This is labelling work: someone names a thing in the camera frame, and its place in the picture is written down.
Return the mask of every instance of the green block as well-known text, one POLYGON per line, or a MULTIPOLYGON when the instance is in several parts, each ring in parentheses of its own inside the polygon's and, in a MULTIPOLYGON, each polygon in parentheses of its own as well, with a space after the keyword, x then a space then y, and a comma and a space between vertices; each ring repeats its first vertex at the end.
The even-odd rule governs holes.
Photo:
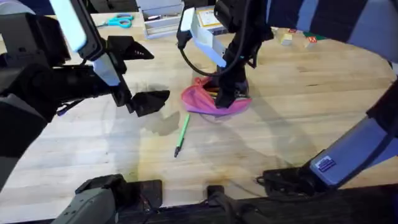
POLYGON ((327 38, 324 37, 324 36, 316 35, 316 34, 313 34, 313 33, 311 33, 311 32, 303 32, 303 34, 304 34, 305 37, 316 37, 317 40, 325 40, 325 39, 327 39, 327 38))

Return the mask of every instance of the blue-handled scissors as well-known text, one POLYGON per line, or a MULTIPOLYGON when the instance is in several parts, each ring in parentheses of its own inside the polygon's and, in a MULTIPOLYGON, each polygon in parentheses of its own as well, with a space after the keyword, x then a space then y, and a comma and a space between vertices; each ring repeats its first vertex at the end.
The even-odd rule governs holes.
POLYGON ((118 14, 113 18, 108 19, 104 24, 101 24, 97 27, 104 27, 104 26, 119 26, 122 28, 130 28, 132 25, 132 20, 134 16, 130 14, 118 14))

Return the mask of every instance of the sticker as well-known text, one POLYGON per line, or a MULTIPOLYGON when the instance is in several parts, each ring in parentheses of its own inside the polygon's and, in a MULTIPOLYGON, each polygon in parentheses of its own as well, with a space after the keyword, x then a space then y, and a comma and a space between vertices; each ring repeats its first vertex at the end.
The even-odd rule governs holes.
POLYGON ((203 27, 221 25, 219 20, 214 16, 214 9, 198 10, 200 24, 203 27))
POLYGON ((315 164, 315 167, 318 168, 320 172, 326 172, 334 165, 336 165, 336 162, 333 159, 331 159, 330 156, 325 156, 323 159, 321 159, 319 162, 315 164))
POLYGON ((316 43, 317 38, 316 37, 308 37, 308 41, 310 41, 311 43, 316 43))

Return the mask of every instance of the blue label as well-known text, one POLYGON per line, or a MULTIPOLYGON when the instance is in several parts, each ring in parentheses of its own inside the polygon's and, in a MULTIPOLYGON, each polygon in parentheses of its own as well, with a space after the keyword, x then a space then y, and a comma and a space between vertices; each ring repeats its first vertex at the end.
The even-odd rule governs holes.
POLYGON ((321 159, 319 162, 315 164, 315 166, 318 168, 320 172, 326 172, 334 165, 336 165, 336 162, 333 159, 331 159, 330 156, 325 156, 323 159, 321 159))

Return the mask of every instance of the pen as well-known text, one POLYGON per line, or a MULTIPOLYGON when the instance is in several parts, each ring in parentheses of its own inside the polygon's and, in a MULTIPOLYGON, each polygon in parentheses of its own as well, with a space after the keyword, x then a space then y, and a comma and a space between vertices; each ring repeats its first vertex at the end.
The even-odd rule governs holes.
POLYGON ((184 142, 184 135, 185 131, 187 130, 188 122, 189 122, 190 114, 187 114, 187 117, 185 118, 184 125, 182 126, 180 138, 178 139, 177 147, 175 148, 174 151, 174 158, 177 158, 177 155, 181 151, 182 143, 184 142))

